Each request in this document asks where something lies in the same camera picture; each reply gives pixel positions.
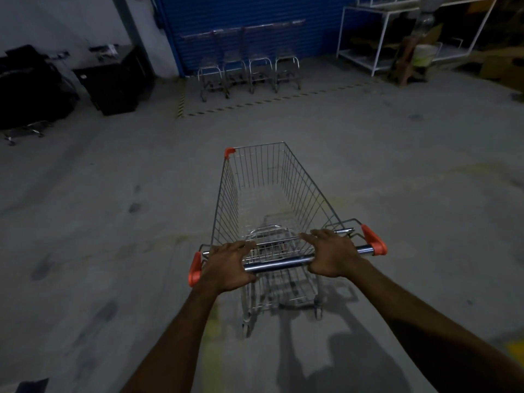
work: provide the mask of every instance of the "cart wheel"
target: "cart wheel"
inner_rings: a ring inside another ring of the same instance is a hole
[[[244,338],[249,338],[251,336],[251,327],[249,324],[242,323],[242,336]]]
[[[315,308],[315,318],[317,320],[322,320],[322,308]]]

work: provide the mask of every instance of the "gray concrete floor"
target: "gray concrete floor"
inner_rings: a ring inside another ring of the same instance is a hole
[[[347,71],[369,80],[345,67],[341,82]],[[518,339],[524,108],[510,95],[439,72],[403,89],[377,83],[177,119],[178,87],[160,84],[135,113],[102,117],[82,102],[46,138],[1,146],[0,386],[50,377],[50,393],[118,391],[189,292],[224,148],[274,141],[340,217],[382,236],[380,270],[489,342]],[[324,284],[322,321],[266,313],[247,340],[239,294],[221,296],[194,391],[432,391],[356,288]]]

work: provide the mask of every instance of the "metal wire basket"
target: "metal wire basket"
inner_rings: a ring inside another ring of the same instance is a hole
[[[364,236],[342,221],[320,189],[284,142],[228,148],[216,204],[211,245],[254,240],[257,247],[244,259],[246,271],[257,273],[255,283],[242,287],[243,331],[249,336],[254,315],[275,308],[311,306],[322,318],[322,291],[318,276],[305,265],[314,257],[310,244],[297,237],[311,228],[338,234],[357,234],[368,243],[361,254],[385,255],[385,244],[365,225]],[[200,278],[209,256],[196,252],[189,285]]]

